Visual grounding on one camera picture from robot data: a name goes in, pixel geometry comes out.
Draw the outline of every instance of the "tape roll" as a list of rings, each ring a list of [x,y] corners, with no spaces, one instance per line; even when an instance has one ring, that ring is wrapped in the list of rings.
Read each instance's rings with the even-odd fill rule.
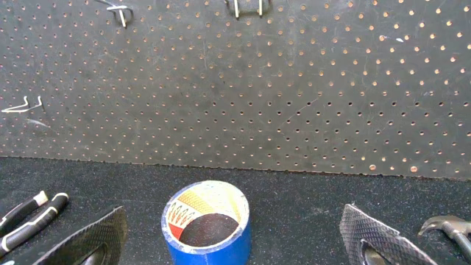
[[[243,265],[249,258],[249,203],[229,183],[207,180],[178,191],[161,224],[175,265]]]

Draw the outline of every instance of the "black mat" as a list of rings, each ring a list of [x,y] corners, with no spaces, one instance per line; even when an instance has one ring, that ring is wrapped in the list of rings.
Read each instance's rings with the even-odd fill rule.
[[[442,233],[422,238],[416,233],[433,215],[471,219],[471,182],[0,158],[0,215],[41,189],[71,198],[59,218],[10,257],[120,204],[129,226],[121,263],[170,264],[160,215],[175,192],[201,180],[227,181],[246,194],[252,218],[249,264],[348,264],[339,222],[344,204],[352,202],[440,264],[462,261]]]

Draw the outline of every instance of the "white scuff mark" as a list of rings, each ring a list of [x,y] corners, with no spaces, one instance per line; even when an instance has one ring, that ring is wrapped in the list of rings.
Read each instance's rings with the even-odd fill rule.
[[[36,125],[40,125],[40,126],[43,126],[43,127],[46,127],[49,129],[49,126],[45,125],[44,123],[40,122],[40,121],[36,121],[34,119],[27,119],[28,120],[28,123],[32,123],[32,124],[36,124]]]

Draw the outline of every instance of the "black rubber grip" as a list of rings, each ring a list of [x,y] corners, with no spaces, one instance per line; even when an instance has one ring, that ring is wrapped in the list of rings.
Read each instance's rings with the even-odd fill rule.
[[[47,196],[42,191],[14,207],[7,215],[0,219],[0,236],[5,236],[13,231],[15,226],[23,221],[28,214],[38,209],[45,202],[47,202]]]
[[[13,232],[0,238],[0,258],[44,229],[59,214],[59,212],[64,209],[67,201],[67,194],[56,194],[51,202],[44,208],[44,210],[38,213],[38,215],[19,228],[16,228]]]

